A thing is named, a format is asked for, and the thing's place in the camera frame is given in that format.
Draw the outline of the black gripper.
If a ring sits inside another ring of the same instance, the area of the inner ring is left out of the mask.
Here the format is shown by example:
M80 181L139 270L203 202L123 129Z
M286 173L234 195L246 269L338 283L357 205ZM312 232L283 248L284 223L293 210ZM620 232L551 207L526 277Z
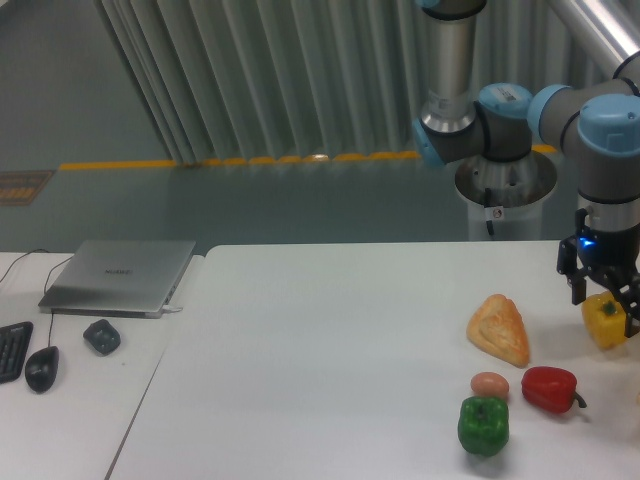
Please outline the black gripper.
M588 210L575 213L575 233L560 242L557 271L567 276L571 302L580 305L586 299L588 276L605 286L625 313L624 335L639 332L639 226L604 231L587 224Z

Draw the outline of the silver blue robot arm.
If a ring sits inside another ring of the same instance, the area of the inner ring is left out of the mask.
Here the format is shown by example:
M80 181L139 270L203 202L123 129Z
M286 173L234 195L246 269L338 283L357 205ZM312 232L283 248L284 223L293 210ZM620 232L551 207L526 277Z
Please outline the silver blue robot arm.
M423 1L429 20L429 97L414 120L424 161L483 157L495 170L526 158L534 139L578 168L575 231L559 246L557 270L574 304L594 281L639 330L639 30L616 1L554 1L551 8L606 82L583 89L550 85L536 94L513 84L469 97L475 24L481 1Z

